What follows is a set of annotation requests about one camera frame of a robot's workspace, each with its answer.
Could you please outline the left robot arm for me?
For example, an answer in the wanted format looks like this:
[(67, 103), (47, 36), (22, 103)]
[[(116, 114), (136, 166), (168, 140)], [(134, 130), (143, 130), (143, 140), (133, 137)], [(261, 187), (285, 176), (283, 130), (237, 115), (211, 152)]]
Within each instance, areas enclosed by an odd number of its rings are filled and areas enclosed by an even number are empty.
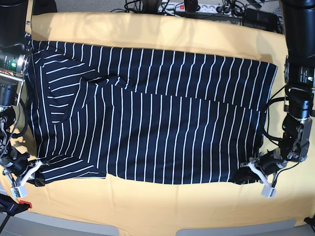
[(236, 184), (260, 181), (275, 188), (287, 163), (305, 161), (310, 146), (312, 118), (315, 116), (315, 2), (282, 0), (280, 7), (288, 49), (284, 68), (285, 96), (269, 100), (262, 111), (266, 112), (273, 103), (284, 102), (283, 136), (269, 135), (264, 129), (264, 119), (260, 119), (263, 135), (276, 141), (278, 147), (242, 163), (232, 178)]

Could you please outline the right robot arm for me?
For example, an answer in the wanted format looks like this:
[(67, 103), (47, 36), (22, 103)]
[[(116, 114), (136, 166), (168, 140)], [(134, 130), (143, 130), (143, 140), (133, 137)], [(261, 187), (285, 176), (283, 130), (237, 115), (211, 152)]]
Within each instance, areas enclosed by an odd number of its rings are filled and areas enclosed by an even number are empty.
[[(36, 187), (45, 185), (39, 171), (31, 174), (35, 162), (29, 160), (30, 154), (21, 154), (10, 143), (11, 139), (23, 136), (28, 128), (29, 117), (21, 92), (32, 51), (28, 45), (31, 35), (26, 31), (31, 23), (27, 14), (37, 8), (33, 0), (0, 2), (0, 165), (13, 186), (18, 186), (23, 179)], [(20, 119), (14, 107), (25, 113), (24, 127), (19, 133), (14, 132)]]

